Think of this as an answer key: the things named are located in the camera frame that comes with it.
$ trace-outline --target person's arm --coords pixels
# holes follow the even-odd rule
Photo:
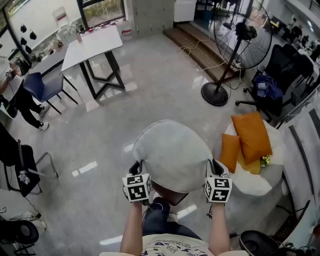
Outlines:
[[[213,203],[212,224],[209,237],[209,250],[214,256],[229,252],[230,238],[227,230],[225,207],[223,203]]]
[[[139,256],[142,252],[142,204],[132,202],[121,241],[120,253]]]

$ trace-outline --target yellow cushion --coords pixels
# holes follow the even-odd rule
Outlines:
[[[246,165],[272,155],[267,129],[259,112],[231,116],[242,145]]]
[[[261,170],[260,160],[256,160],[252,163],[245,164],[245,157],[241,149],[239,150],[238,158],[236,161],[241,165],[242,169],[244,169],[245,171],[248,171],[252,174],[260,173],[260,170]]]
[[[220,162],[223,163],[232,173],[235,173],[236,171],[239,150],[239,136],[232,136],[223,133]]]

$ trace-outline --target wooden step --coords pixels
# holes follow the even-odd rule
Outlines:
[[[194,48],[199,40],[194,37],[189,36],[184,31],[179,28],[170,28],[163,30],[163,33],[170,38],[176,45],[179,47],[186,46]],[[223,75],[225,71],[225,67],[220,65],[222,62],[219,58],[213,57],[212,52],[203,44],[198,44],[196,49],[191,50],[189,55],[202,69],[208,68],[204,70],[213,81],[217,82],[220,77]],[[225,79],[232,79],[235,75],[233,73],[228,72]]]
[[[214,38],[210,38],[208,37],[208,35],[206,35],[205,33],[203,33],[202,31],[200,31],[199,29],[195,28],[194,26],[188,24],[188,23],[184,23],[184,24],[178,24],[176,26],[178,29],[180,29],[181,31],[185,32],[188,36],[195,38],[198,41],[200,40],[204,40],[204,41],[200,41],[199,45],[202,45],[204,47],[207,48],[207,50],[210,52],[210,54],[214,57],[217,58],[217,60],[220,61],[220,63],[225,62],[225,59],[223,58],[222,54],[220,53],[218,46],[216,44],[216,42],[214,41]],[[224,63],[222,66],[224,68],[227,67],[227,63]],[[230,67],[230,73],[233,74],[234,76],[239,76],[239,69],[235,68],[235,67]]]

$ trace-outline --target blue chair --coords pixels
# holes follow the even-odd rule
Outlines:
[[[55,95],[61,99],[58,93],[63,92],[73,102],[78,104],[78,102],[76,102],[68,93],[65,92],[64,79],[72,86],[73,89],[77,91],[77,89],[69,82],[68,79],[66,79],[63,74],[60,74],[47,84],[44,84],[40,72],[28,74],[23,82],[23,87],[39,102],[47,102],[52,108],[55,109],[55,111],[61,114],[61,112],[49,102],[49,100]]]

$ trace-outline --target black pants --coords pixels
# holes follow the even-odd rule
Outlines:
[[[162,197],[156,197],[145,212],[142,235],[173,234],[201,240],[189,228],[173,221],[167,222],[169,210],[169,204]]]
[[[40,114],[42,109],[34,102],[32,95],[23,87],[23,82],[20,85],[18,91],[13,96],[12,100],[10,100],[10,103],[20,111],[24,120],[26,120],[35,128],[39,128],[41,123],[31,114],[30,110]]]

